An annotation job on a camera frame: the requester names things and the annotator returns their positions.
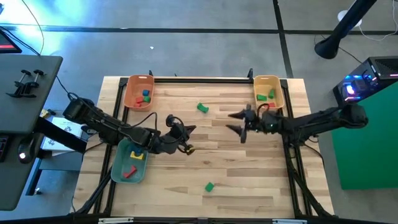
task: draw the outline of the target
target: plastic tray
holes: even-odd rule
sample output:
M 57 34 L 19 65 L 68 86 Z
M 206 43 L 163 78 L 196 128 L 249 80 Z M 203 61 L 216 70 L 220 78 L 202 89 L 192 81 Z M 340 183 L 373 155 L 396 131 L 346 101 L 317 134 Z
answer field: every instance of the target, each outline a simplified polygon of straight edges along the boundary
M 124 96 L 124 105 L 134 111 L 149 111 L 154 100 L 155 79 L 151 75 L 133 75 L 127 82 L 126 95 Z M 142 102 L 140 107 L 135 107 L 137 97 L 144 97 L 143 90 L 149 90 L 150 102 Z
M 116 156 L 114 158 L 111 171 L 111 178 L 117 183 L 136 184 L 142 181 L 145 176 L 148 152 L 143 152 L 143 160 L 133 159 L 130 157 L 131 147 L 138 148 L 134 143 L 131 143 L 127 139 L 123 139 L 118 144 L 118 150 L 116 151 Z M 129 178 L 125 178 L 123 174 L 125 172 L 130 172 L 132 165 L 137 168 L 137 171 Z
M 274 98 L 268 97 L 269 92 L 274 89 Z M 257 94 L 267 96 L 267 101 L 258 101 Z M 256 109 L 263 103 L 275 103 L 270 110 L 277 110 L 284 107 L 285 100 L 280 86 L 279 78 L 275 75 L 258 75 L 254 78 L 254 99 L 256 100 Z

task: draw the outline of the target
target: green panel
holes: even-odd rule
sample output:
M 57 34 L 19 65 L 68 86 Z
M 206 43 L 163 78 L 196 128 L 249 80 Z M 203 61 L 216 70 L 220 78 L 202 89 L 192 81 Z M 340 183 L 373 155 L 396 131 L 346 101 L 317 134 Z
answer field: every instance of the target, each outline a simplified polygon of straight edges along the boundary
M 398 187 L 398 83 L 360 101 L 369 123 L 332 131 L 342 189 Z

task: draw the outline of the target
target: green basket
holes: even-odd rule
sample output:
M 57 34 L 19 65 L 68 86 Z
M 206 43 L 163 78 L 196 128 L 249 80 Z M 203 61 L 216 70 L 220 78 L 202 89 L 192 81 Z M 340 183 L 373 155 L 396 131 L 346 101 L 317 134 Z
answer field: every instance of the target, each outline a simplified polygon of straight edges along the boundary
M 117 183 L 129 183 L 136 184 L 143 180 L 145 176 L 145 169 L 147 166 L 148 160 L 148 152 L 143 151 L 144 159 L 133 159 L 130 157 L 131 149 L 140 149 L 134 143 L 131 143 L 127 139 L 123 139 L 118 144 L 118 149 L 116 151 L 116 156 L 113 161 L 113 167 L 111 172 L 112 180 Z M 130 176 L 129 178 L 125 178 L 123 174 L 125 172 L 130 172 L 131 166 L 134 165 L 137 168 L 137 171 Z

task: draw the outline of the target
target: yellow block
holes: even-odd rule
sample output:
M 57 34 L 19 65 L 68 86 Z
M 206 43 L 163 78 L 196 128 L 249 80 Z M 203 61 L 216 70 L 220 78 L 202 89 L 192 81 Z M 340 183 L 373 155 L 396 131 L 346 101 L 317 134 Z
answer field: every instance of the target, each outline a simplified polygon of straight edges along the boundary
M 140 159 L 143 160 L 144 159 L 144 153 L 141 153 L 140 156 L 136 156 L 136 154 L 134 153 L 134 151 L 131 152 L 130 157 L 133 159 Z

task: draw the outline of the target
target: black desk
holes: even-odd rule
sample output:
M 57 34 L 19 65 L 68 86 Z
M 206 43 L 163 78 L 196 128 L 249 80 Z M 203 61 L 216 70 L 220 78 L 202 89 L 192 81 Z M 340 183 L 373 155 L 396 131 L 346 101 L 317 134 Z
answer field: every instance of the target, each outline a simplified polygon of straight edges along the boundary
M 18 160 L 17 147 L 21 139 L 31 132 L 35 132 L 36 152 L 40 149 L 43 134 L 57 141 L 57 138 L 70 140 L 71 134 L 65 132 L 50 122 L 39 118 L 40 112 L 50 93 L 62 58 L 58 56 L 35 55 L 0 55 L 0 134 L 12 136 L 7 147 L 6 158 L 0 162 L 0 210 L 16 208 L 24 189 L 34 160 L 28 164 L 21 164 Z M 6 93 L 14 93 L 14 81 L 22 76 L 21 70 L 28 70 L 31 77 L 25 76 L 22 83 L 34 81 L 34 70 L 39 69 L 46 73 L 39 77 L 39 87 L 32 90 L 36 98 L 12 98 Z M 85 142 L 72 137 L 72 141 L 85 149 Z

